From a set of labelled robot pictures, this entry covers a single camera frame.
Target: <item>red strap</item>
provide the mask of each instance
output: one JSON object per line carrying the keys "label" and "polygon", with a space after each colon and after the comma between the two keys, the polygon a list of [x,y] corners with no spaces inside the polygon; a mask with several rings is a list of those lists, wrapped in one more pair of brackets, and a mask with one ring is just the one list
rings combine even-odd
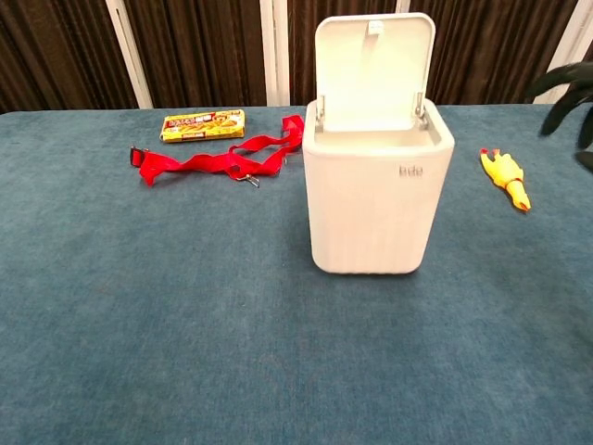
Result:
{"label": "red strap", "polygon": [[[159,153],[149,150],[139,150],[132,147],[130,163],[134,167],[140,167],[140,175],[148,185],[152,185],[157,176],[163,172],[188,171],[226,172],[236,181],[244,179],[253,181],[253,176],[272,176],[280,171],[284,156],[300,146],[304,129],[305,124],[300,116],[287,116],[282,119],[282,131],[283,133],[288,132],[288,134],[281,138],[262,134],[246,140],[240,146],[231,146],[227,153],[220,155],[197,154],[186,162],[180,162],[177,159],[159,155]],[[239,149],[255,152],[274,145],[281,147],[263,162],[256,162],[235,153]]]}

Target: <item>blue tablecloth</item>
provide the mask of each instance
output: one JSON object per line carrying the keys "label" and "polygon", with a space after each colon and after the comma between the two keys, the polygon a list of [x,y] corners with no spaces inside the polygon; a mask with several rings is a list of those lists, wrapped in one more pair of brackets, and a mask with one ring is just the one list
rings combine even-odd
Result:
{"label": "blue tablecloth", "polygon": [[[441,107],[456,138],[421,269],[312,262],[302,158],[261,188],[169,174],[172,110],[0,117],[0,442],[593,443],[593,175],[584,115]],[[247,136],[303,108],[247,108]],[[510,151],[523,215],[484,174]]]}

